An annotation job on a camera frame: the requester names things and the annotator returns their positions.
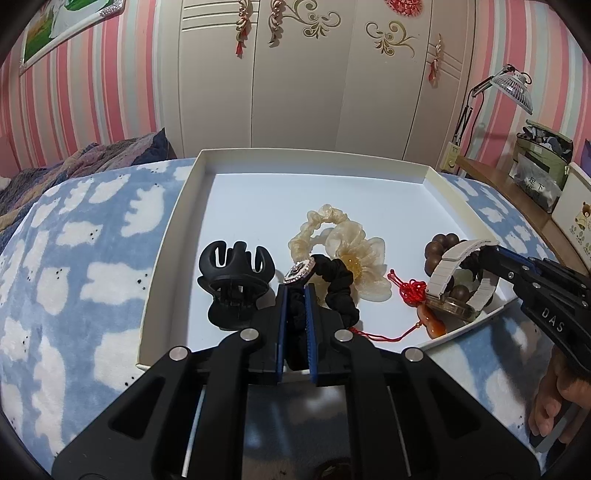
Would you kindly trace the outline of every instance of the blanket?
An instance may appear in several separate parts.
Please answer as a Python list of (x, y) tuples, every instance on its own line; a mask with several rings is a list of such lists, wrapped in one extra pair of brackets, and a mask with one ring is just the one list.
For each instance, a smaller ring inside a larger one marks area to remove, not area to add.
[(80, 178), (100, 171), (125, 168), (134, 162), (153, 163), (166, 159), (166, 150), (145, 155), (154, 143), (165, 139), (164, 129), (140, 138), (122, 140), (111, 145), (90, 144), (49, 168), (29, 168), (19, 173), (0, 193), (0, 253), (28, 213), (31, 206), (50, 188), (70, 178)]
[[(135, 361), (147, 287), (193, 162), (66, 180), (31, 207), (0, 255), (0, 401), (48, 470), (55, 455), (141, 375)], [(552, 257), (493, 189), (449, 180), (501, 244)], [(550, 348), (515, 303), (429, 353), (528, 444), (528, 403)], [(243, 478), (304, 480), (324, 461), (348, 454), (342, 388), (299, 382), (249, 390)]]

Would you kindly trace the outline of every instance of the cartoon bear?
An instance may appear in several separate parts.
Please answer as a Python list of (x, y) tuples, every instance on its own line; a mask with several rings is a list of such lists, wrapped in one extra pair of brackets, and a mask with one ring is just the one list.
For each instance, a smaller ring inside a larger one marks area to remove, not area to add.
[(579, 214), (574, 218), (574, 222), (579, 226), (581, 230), (585, 230), (587, 227), (587, 221), (591, 216), (591, 205), (583, 202), (583, 208)]

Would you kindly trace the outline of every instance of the framed picture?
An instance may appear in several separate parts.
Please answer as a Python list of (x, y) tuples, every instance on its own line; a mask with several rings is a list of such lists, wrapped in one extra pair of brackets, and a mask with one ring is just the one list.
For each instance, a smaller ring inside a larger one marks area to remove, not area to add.
[(48, 0), (25, 30), (20, 73), (68, 38), (121, 12), (124, 3), (125, 0)]

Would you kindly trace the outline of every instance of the pink striped wallpaper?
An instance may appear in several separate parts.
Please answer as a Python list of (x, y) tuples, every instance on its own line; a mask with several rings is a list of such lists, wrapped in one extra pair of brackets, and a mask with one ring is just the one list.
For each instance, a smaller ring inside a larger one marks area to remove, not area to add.
[[(22, 38), (17, 42), (0, 69), (0, 137), (8, 137), (21, 168), (58, 163), (90, 142), (109, 143), (160, 128), (161, 1), (126, 0), (122, 15), (60, 45), (21, 77)], [(591, 65), (579, 45), (544, 3), (476, 4), (469, 84), (507, 61), (528, 72), (534, 81), (531, 118), (572, 138), (579, 161), (584, 140), (591, 138)], [(506, 160), (527, 118), (511, 100), (487, 91), (467, 156), (490, 165)]]
[(0, 136), (10, 140), (20, 168), (159, 128), (160, 1), (126, 0), (121, 15), (66, 41), (19, 77), (21, 36), (0, 69)]
[[(528, 72), (534, 114), (504, 95), (485, 93), (469, 158), (496, 166), (512, 155), (515, 135), (531, 118), (574, 141), (578, 163), (591, 139), (591, 64), (558, 15), (535, 0), (477, 0), (476, 44), (470, 88), (511, 63)], [(476, 101), (475, 113), (482, 101)], [(472, 124), (464, 138), (463, 152)]]

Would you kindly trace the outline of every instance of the white wardrobe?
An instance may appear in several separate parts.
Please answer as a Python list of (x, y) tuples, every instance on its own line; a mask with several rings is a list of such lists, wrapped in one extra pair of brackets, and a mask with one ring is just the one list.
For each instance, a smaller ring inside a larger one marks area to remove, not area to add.
[(475, 0), (423, 0), (416, 17), (385, 0), (164, 0), (159, 28), (164, 126), (179, 157), (286, 147), (436, 167), (466, 94)]

